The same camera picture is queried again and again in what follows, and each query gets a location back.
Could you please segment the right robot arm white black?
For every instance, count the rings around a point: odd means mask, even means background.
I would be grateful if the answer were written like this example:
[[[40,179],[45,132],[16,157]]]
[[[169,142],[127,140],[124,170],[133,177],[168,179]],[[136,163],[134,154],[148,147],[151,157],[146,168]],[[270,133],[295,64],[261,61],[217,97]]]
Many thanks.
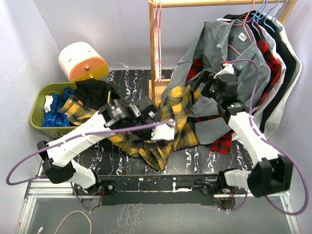
[[[212,98],[228,126],[239,136],[253,163],[251,171],[227,169],[219,172],[217,187],[222,193],[229,193],[234,187],[250,191],[261,197],[290,188],[293,163],[279,150],[266,143],[256,127],[245,104],[237,98],[237,78],[222,72],[215,78],[207,71],[201,71],[191,90],[195,91],[204,83],[201,94]]]

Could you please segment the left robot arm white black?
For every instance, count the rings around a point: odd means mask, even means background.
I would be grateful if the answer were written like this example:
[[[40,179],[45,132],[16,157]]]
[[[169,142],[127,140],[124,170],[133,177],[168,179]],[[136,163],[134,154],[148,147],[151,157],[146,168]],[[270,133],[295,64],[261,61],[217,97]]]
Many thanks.
[[[98,174],[74,161],[74,158],[103,139],[125,133],[121,142],[130,149],[155,148],[159,141],[174,139],[175,120],[161,121],[160,111],[149,97],[137,102],[113,99],[85,123],[61,138],[37,144],[43,170],[54,184],[72,182],[87,194],[102,188]]]

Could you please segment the yellow plaid flannel shirt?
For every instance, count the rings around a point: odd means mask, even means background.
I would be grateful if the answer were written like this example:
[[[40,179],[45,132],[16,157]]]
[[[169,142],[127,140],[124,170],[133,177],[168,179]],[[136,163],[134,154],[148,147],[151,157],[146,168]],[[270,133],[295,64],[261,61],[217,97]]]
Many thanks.
[[[107,138],[132,157],[163,171],[170,151],[196,146],[199,139],[187,119],[199,99],[199,90],[179,85],[164,99],[137,102],[116,99],[100,108],[84,124],[60,138],[48,154],[54,164],[67,165],[82,151]]]

